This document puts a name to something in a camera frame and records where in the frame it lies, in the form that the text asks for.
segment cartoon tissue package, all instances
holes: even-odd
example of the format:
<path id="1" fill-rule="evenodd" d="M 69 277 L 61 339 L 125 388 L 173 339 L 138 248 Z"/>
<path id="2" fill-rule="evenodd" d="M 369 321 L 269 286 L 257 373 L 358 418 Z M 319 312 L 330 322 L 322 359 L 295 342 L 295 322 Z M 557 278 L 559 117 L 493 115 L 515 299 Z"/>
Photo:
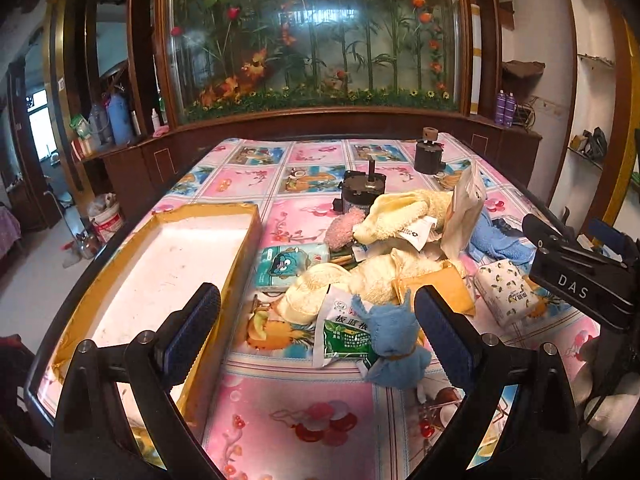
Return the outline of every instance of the cartoon tissue package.
<path id="1" fill-rule="evenodd" d="M 538 304 L 538 297 L 509 260 L 481 266 L 474 283 L 502 327 L 528 316 Z"/>
<path id="2" fill-rule="evenodd" d="M 265 247 L 256 261 L 255 288 L 262 292 L 285 292 L 309 267 L 328 261 L 326 244 Z"/>

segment metal screw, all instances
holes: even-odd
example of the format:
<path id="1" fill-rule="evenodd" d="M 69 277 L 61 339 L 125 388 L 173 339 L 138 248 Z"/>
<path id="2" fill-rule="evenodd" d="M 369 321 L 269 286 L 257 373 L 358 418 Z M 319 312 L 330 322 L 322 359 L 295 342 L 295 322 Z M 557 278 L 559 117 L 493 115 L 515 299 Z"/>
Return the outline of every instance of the metal screw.
<path id="1" fill-rule="evenodd" d="M 142 344 L 146 344 L 150 342 L 155 335 L 156 333 L 153 330 L 143 330 L 136 337 L 136 341 Z"/>
<path id="2" fill-rule="evenodd" d="M 91 341 L 90 339 L 85 339 L 84 341 L 81 341 L 80 344 L 78 345 L 78 351 L 81 354 L 84 354 L 94 346 L 95 346 L 95 343 L 93 341 Z"/>
<path id="3" fill-rule="evenodd" d="M 548 354 L 548 355 L 556 355 L 558 353 L 558 349 L 556 348 L 556 345 L 554 345 L 553 343 L 544 343 L 542 345 L 542 349 Z"/>
<path id="4" fill-rule="evenodd" d="M 500 339 L 498 339 L 498 336 L 495 334 L 482 334 L 482 342 L 485 345 L 489 345 L 489 346 L 496 346 L 499 342 Z"/>

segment blue towel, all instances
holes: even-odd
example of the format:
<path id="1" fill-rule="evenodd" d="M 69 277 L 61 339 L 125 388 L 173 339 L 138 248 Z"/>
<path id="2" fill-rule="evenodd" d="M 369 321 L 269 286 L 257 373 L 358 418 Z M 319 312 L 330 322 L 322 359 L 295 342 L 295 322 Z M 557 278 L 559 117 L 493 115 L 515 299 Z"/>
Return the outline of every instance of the blue towel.
<path id="1" fill-rule="evenodd" d="M 374 305 L 368 312 L 359 296 L 351 307 L 367 323 L 371 347 L 380 357 L 369 369 L 366 381 L 387 388 L 415 388 L 431 362 L 431 352 L 417 345 L 420 325 L 411 312 L 411 295 L 407 291 L 404 303 Z"/>
<path id="2" fill-rule="evenodd" d="M 524 246 L 517 238 L 502 234 L 500 229 L 492 225 L 489 212 L 483 207 L 466 252 L 476 262 L 486 254 L 496 260 L 506 258 L 521 265 L 532 259 L 535 249 Z"/>

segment plastic bottle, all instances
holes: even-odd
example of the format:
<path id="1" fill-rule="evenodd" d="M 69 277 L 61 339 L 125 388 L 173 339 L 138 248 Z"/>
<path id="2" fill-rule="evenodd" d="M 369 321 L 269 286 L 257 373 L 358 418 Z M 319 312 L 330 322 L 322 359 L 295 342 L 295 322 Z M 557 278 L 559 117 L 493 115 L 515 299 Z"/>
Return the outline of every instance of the plastic bottle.
<path id="1" fill-rule="evenodd" d="M 122 94 L 113 93 L 107 105 L 113 138 L 116 144 L 126 144 L 133 139 L 133 129 L 129 120 L 129 107 Z"/>
<path id="2" fill-rule="evenodd" d="M 151 112 L 151 122 L 154 124 L 154 131 L 156 132 L 160 127 L 160 117 L 158 117 L 158 112 L 156 109 Z"/>
<path id="3" fill-rule="evenodd" d="M 507 102 L 504 105 L 504 125 L 507 128 L 511 128 L 513 124 L 513 117 L 516 114 L 516 99 L 513 97 L 513 93 L 507 97 Z"/>
<path id="4" fill-rule="evenodd" d="M 504 106 L 507 102 L 507 96 L 504 90 L 500 90 L 498 97 L 495 99 L 495 123 L 502 124 L 504 122 Z"/>
<path id="5" fill-rule="evenodd" d="M 101 144 L 111 144 L 113 142 L 113 130 L 104 106 L 94 103 L 89 114 L 89 124 L 91 125 L 92 133 L 100 138 Z"/>

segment white bottle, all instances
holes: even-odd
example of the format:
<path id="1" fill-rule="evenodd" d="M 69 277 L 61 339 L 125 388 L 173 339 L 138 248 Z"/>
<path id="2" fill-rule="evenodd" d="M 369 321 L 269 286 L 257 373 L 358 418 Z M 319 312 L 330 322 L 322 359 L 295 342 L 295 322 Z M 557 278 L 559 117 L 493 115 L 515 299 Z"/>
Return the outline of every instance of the white bottle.
<path id="1" fill-rule="evenodd" d="M 158 117 L 158 112 L 156 112 L 155 108 L 151 112 L 151 122 L 154 124 L 154 131 L 158 131 L 158 128 L 160 127 L 160 117 Z"/>

